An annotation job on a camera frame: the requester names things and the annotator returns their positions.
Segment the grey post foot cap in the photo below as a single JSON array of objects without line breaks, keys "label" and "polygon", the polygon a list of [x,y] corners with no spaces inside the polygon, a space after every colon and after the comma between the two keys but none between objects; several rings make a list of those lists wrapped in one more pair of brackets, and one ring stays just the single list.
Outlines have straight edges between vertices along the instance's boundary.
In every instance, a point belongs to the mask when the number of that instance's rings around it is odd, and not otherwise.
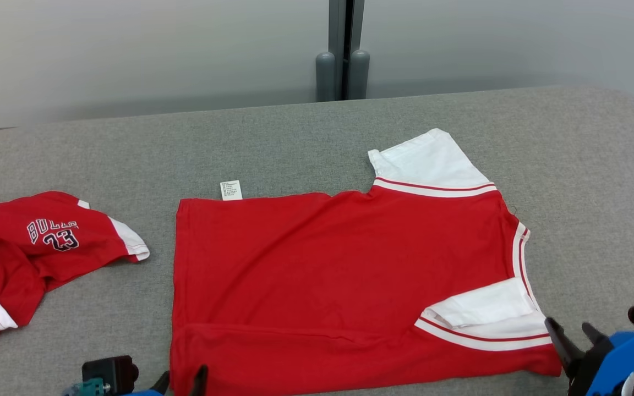
[{"label": "grey post foot cap", "polygon": [[351,53],[347,86],[348,100],[364,100],[367,97],[369,65],[368,52],[359,49]]},{"label": "grey post foot cap", "polygon": [[315,100],[336,100],[336,58],[333,53],[323,52],[315,58]]}]

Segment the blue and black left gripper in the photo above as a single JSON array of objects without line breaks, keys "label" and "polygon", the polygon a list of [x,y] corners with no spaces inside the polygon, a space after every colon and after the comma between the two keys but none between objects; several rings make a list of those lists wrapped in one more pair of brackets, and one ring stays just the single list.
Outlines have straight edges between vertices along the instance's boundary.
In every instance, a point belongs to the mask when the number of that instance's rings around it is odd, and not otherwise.
[{"label": "blue and black left gripper", "polygon": [[[201,365],[194,376],[191,396],[206,396],[209,367]],[[151,389],[143,389],[138,392],[124,394],[123,396],[165,396],[170,386],[170,372],[165,371]]]}]

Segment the grey metal partition post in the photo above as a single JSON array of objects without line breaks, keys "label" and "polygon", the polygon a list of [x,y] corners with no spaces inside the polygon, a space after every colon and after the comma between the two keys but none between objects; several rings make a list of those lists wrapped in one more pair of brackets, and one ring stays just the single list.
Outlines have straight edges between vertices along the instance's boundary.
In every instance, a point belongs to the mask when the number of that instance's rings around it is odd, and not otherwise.
[{"label": "grey metal partition post", "polygon": [[347,99],[349,57],[362,49],[365,0],[328,0],[328,50],[336,58],[336,101]]}]

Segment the red Bulls 23 shorts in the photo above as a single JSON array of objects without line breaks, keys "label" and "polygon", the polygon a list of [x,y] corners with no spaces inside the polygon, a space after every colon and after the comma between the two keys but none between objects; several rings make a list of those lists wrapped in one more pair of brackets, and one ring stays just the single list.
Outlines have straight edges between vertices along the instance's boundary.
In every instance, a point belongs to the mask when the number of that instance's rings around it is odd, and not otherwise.
[{"label": "red Bulls 23 shorts", "polygon": [[46,293],[150,251],[125,223],[63,191],[0,203],[0,332],[27,326]]}]

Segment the red t-shirt with white sleeves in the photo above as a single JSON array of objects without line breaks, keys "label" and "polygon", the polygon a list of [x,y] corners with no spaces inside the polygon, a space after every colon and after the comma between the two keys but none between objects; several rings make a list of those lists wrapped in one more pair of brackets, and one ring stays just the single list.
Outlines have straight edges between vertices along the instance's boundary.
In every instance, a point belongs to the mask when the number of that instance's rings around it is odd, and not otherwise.
[{"label": "red t-shirt with white sleeves", "polygon": [[561,374],[496,185],[440,129],[368,157],[366,193],[179,203],[176,396]]}]

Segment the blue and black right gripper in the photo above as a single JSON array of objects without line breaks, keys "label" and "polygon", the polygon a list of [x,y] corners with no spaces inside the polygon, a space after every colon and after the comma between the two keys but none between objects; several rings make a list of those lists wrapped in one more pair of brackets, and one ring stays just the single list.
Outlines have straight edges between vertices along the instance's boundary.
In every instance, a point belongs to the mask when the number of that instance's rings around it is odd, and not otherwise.
[{"label": "blue and black right gripper", "polygon": [[582,351],[553,318],[544,319],[549,338],[571,380],[567,396],[634,396],[634,332],[616,332],[609,337],[582,323],[591,348]]}]

